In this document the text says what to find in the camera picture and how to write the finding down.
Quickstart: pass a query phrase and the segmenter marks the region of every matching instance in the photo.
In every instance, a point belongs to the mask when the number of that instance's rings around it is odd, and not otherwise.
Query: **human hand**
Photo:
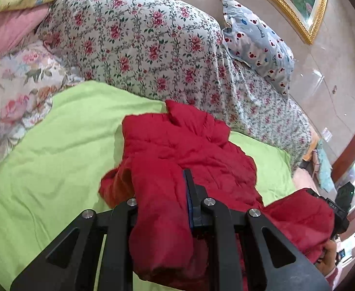
[[[335,268],[335,258],[337,256],[337,244],[328,240],[324,245],[325,254],[320,263],[317,263],[315,266],[323,274],[327,276]]]

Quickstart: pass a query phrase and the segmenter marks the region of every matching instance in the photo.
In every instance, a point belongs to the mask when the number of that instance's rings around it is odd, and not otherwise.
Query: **pink floral pattern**
[[[1,57],[0,162],[45,118],[52,107],[52,95],[83,80],[70,73],[41,40]]]
[[[0,122],[14,124],[17,120],[20,120],[26,112],[28,101],[28,95],[20,95],[16,100],[10,100],[1,109]]]
[[[49,19],[40,38],[86,79],[194,105],[286,150],[293,170],[307,152],[310,129],[301,109],[233,61],[217,21],[197,8],[180,0],[57,0]]]

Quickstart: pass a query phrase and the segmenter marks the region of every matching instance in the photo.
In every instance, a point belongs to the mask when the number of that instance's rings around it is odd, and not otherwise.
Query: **light blue cloth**
[[[256,70],[286,100],[295,64],[292,50],[239,2],[223,0],[223,14],[229,25],[223,30],[223,44],[230,56]]]
[[[326,152],[323,149],[322,140],[319,140],[316,149],[318,151],[318,158],[320,163],[320,169],[319,169],[320,188],[324,189],[326,192],[330,192],[335,188],[335,185],[331,178],[332,166],[330,164],[330,161],[328,160]]]

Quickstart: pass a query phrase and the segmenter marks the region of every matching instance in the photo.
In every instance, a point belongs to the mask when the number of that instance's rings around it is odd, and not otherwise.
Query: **black device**
[[[189,170],[184,178],[192,235],[208,245],[210,291],[243,290],[237,244],[249,291],[330,290],[318,269],[259,210],[230,210],[208,198]],[[10,291],[92,291],[105,234],[98,291],[131,291],[128,238],[136,220],[135,198],[113,211],[83,211],[17,276]]]
[[[346,256],[346,253],[345,253],[344,249],[337,252],[337,255],[335,257],[335,266],[337,266],[345,256]]]
[[[330,198],[324,198],[314,192],[312,189],[308,189],[307,192],[316,198],[324,200],[329,207],[333,210],[334,218],[334,229],[331,234],[331,238],[336,235],[346,232],[349,227],[349,220],[347,215],[349,214],[351,202],[353,201],[355,187],[352,183],[347,183],[341,188],[339,188],[335,202]]]

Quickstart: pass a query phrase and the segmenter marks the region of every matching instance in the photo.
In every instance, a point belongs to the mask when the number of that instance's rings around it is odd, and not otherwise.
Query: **blue pillow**
[[[223,44],[230,56],[256,70],[286,100],[294,66],[292,50],[239,2],[223,0],[223,14],[228,24],[223,29]]]

